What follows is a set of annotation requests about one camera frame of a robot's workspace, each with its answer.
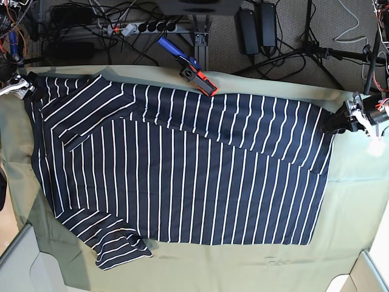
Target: striped shirt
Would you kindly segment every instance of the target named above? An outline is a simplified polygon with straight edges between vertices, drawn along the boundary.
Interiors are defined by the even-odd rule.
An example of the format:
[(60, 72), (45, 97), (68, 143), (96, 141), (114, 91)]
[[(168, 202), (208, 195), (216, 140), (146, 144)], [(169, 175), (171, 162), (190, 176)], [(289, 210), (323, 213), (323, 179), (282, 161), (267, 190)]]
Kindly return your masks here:
[(207, 97), (150, 85), (40, 77), (26, 101), (33, 170), (65, 227), (110, 269), (144, 238), (307, 245), (326, 187), (329, 117), (306, 102)]

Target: shirt sleeve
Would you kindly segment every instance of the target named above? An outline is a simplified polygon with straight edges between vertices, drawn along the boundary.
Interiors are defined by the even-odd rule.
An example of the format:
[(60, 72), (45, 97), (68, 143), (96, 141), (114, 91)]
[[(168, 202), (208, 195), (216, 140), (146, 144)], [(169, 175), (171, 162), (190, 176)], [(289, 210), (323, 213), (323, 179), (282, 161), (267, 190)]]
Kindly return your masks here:
[(111, 214), (72, 209), (58, 220), (97, 253), (96, 265), (102, 270), (152, 256), (137, 231)]
[(135, 108), (124, 84), (113, 83), (101, 75), (61, 99), (54, 99), (42, 110), (45, 126), (57, 135), (67, 151), (72, 151), (96, 129)]

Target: green cloth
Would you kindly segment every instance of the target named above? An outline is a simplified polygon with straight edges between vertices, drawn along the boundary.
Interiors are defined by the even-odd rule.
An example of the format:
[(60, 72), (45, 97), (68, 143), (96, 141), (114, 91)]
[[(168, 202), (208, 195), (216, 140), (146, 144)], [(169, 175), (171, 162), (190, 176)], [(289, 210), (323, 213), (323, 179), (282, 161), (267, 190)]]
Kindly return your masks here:
[[(118, 82), (188, 86), (177, 71), (146, 66), (33, 70), (57, 77), (101, 72)], [(333, 89), (207, 75), (220, 93), (308, 100), (331, 111), (351, 97), (350, 92)], [(365, 134), (347, 132), (334, 140), (328, 186), (310, 245), (201, 246), (148, 240), (153, 258), (102, 271), (95, 266), (95, 252), (54, 219), (30, 165), (33, 136), (24, 104), (12, 94), (0, 96), (0, 138), (0, 158), (19, 228), (30, 223), (40, 250), (58, 260), (65, 284), (84, 290), (325, 291), (333, 278), (351, 271), (361, 250), (370, 248), (389, 197), (388, 148), (386, 159), (368, 156)]]

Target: gray floor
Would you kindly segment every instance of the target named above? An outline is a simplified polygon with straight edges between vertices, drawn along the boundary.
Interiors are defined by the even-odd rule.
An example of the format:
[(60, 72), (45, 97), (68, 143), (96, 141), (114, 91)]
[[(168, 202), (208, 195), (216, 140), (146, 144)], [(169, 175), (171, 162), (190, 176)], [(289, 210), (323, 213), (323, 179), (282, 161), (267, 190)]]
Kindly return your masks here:
[[(65, 1), (50, 1), (51, 5)], [(118, 1), (100, 1), (101, 3), (118, 3)], [(356, 44), (338, 44), (333, 41), (338, 34), (356, 25), (356, 20), (338, 3), (337, 0), (314, 1), (317, 6), (317, 12), (313, 17), (311, 27), (318, 38), (320, 45), (332, 47), (339, 50), (350, 50), (353, 52), (361, 52), (365, 45), (364, 41)], [(345, 38), (355, 38), (365, 35), (369, 39), (369, 43), (374, 41), (377, 22), (373, 14), (373, 7), (370, 0), (343, 0), (343, 3), (356, 14), (360, 19), (360, 26), (345, 35)], [(251, 4), (244, 2), (243, 7), (252, 8)], [(298, 47), (298, 40), (301, 33), (304, 31), (306, 14), (306, 0), (281, 0), (278, 4), (278, 15), (280, 17), (281, 27), (283, 29), (284, 41), (292, 46)], [(145, 15), (132, 13), (129, 15), (129, 20), (141, 20)], [(154, 36), (141, 35), (136, 44), (138, 49), (143, 49), (150, 38)], [(170, 35), (169, 39), (173, 40), (182, 50), (189, 53), (190, 46), (174, 35)], [(247, 57), (241, 55), (238, 50), (236, 39), (235, 23), (232, 16), (216, 16), (213, 20), (212, 31), (210, 33), (210, 70), (225, 73), (232, 73), (250, 65)], [(120, 52), (120, 45), (112, 50), (113, 64), (132, 64), (137, 58), (137, 54), (130, 49), (124, 47), (123, 52)], [(157, 44), (149, 51), (148, 55), (155, 58), (160, 66), (169, 68), (179, 68), (179, 65)], [(257, 56), (256, 61), (265, 60), (264, 56)], [(50, 61), (52, 65), (69, 64), (68, 61)], [(97, 54), (91, 60), (82, 60), (71, 62), (72, 64), (106, 64), (107, 56), (105, 53)], [(143, 58), (139, 64), (152, 64), (149, 60)], [(290, 72), (296, 71), (303, 64), (301, 58), (291, 58), (286, 60), (285, 64), (279, 68), (274, 68), (269, 74), (272, 78), (281, 78)], [(323, 64), (331, 71), (339, 82), (349, 91), (361, 91), (363, 89), (364, 80), (361, 78), (362, 66), (349, 61), (339, 61), (335, 58), (324, 60)], [(384, 72), (382, 68), (377, 70), (378, 80), (384, 84)], [(246, 77), (260, 78), (255, 71), (245, 74)], [(335, 88), (335, 85), (321, 71), (318, 66), (307, 58), (307, 64), (304, 70), (293, 76), (285, 79), (286, 82), (301, 83), (307, 85), (316, 85), (328, 88)]]

